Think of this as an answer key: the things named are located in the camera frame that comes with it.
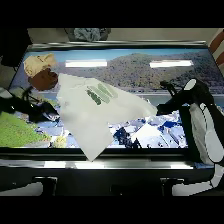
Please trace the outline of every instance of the display screen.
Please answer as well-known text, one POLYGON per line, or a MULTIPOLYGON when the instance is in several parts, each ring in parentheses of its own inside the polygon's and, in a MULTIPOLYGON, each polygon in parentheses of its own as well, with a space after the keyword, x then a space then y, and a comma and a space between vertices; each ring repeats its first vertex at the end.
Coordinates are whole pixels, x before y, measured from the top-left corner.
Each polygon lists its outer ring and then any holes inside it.
MULTIPOLYGON (((170 99, 161 81, 172 83, 176 89, 190 79, 198 78, 208 85, 212 94, 224 94, 224 79, 208 49, 104 49, 28 52, 29 56, 53 53, 57 64, 52 71, 73 76, 96 78, 117 88, 138 94, 154 106, 170 99)), ((21 63, 11 84, 10 91, 21 96, 30 86, 21 63)), ((60 86, 39 92, 32 97, 50 102, 60 112, 56 96, 60 86)), ((3 113, 0 117, 0 146, 7 147, 61 147, 79 148, 75 137, 57 122, 28 122, 20 112, 3 113)), ((178 111, 170 115, 138 118, 120 124, 108 124, 113 142, 108 148, 187 148, 178 111)))

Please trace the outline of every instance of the brown stuffed toy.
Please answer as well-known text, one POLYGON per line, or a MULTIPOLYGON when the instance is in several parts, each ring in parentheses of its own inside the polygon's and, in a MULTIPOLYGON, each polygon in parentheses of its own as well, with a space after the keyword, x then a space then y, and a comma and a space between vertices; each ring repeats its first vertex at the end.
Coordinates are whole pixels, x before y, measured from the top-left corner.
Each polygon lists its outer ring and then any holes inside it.
POLYGON ((50 68, 38 72, 33 78, 28 78, 29 83, 39 91, 49 90, 58 82, 58 75, 51 72, 50 68))

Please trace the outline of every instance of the sky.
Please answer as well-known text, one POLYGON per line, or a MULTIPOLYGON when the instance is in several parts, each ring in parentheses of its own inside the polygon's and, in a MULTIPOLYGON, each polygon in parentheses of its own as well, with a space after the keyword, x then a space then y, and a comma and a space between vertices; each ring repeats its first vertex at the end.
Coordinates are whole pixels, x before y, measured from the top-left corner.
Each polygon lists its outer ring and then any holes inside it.
POLYGON ((70 50, 70 51, 43 51, 28 52, 24 60, 30 55, 44 55, 54 53, 57 62, 66 60, 89 60, 89 59, 106 59, 112 60, 120 56, 126 56, 133 53, 149 54, 149 55, 170 55, 183 53, 196 53, 200 51, 208 51, 207 49, 106 49, 106 50, 70 50))

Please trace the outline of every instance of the white towel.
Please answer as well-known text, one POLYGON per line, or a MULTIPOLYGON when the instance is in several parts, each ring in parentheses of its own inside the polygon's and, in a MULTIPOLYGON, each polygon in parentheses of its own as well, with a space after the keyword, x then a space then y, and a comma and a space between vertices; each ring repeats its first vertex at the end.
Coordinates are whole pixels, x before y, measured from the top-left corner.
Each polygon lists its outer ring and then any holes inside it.
POLYGON ((94 78, 59 74, 58 81, 61 119, 90 161, 113 141, 108 123, 157 113, 156 107, 140 97, 94 78))

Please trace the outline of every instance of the blue water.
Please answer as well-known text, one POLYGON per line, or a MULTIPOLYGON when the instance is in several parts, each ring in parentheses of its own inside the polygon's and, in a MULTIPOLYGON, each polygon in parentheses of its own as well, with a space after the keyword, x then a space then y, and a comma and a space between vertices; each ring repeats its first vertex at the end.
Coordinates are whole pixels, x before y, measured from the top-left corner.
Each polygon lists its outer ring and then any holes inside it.
POLYGON ((57 62, 64 62, 65 60, 90 60, 90 59, 106 59, 112 60, 120 56, 126 56, 133 53, 149 54, 149 55, 170 55, 170 54, 184 54, 197 53, 200 51, 207 51, 207 49, 107 49, 107 50, 70 50, 70 51, 44 51, 44 52, 28 52, 24 60, 29 56, 44 55, 53 53, 57 62))

